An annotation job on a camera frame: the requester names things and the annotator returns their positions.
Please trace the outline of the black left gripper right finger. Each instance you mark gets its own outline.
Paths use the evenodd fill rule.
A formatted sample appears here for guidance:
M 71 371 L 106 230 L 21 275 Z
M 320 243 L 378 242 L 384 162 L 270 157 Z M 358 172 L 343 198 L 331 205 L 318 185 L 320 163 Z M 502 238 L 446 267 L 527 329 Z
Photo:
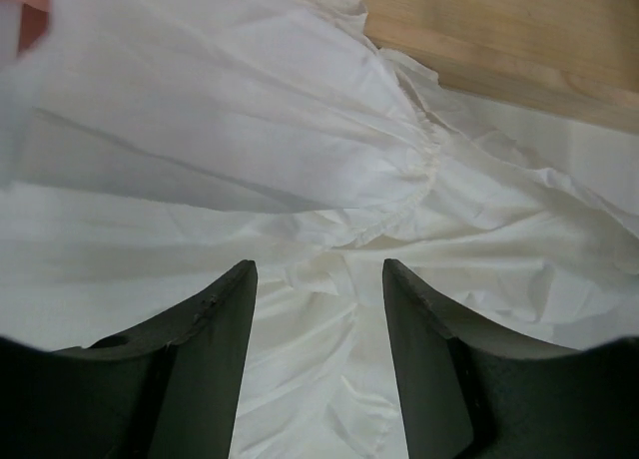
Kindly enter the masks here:
M 634 458 L 638 341 L 575 350 L 517 333 L 395 259 L 383 300 L 412 458 Z

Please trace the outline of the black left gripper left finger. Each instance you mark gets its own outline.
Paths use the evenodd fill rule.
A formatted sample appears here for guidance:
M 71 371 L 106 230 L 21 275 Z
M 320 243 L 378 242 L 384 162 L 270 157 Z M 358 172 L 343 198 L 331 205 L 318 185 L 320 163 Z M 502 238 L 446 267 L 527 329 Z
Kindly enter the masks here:
M 239 262 L 194 296 L 87 348 L 1 342 L 5 458 L 225 458 L 257 295 Z

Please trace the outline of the white skirt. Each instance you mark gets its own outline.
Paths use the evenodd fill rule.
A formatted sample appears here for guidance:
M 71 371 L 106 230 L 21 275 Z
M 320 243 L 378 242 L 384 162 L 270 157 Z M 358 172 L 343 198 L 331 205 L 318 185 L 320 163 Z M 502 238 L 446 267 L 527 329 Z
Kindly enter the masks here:
M 356 0 L 51 0 L 1 71 L 1 330 L 88 345 L 259 269 L 235 458 L 401 458 L 395 258 L 571 348 L 638 331 L 638 205 L 376 48 Z

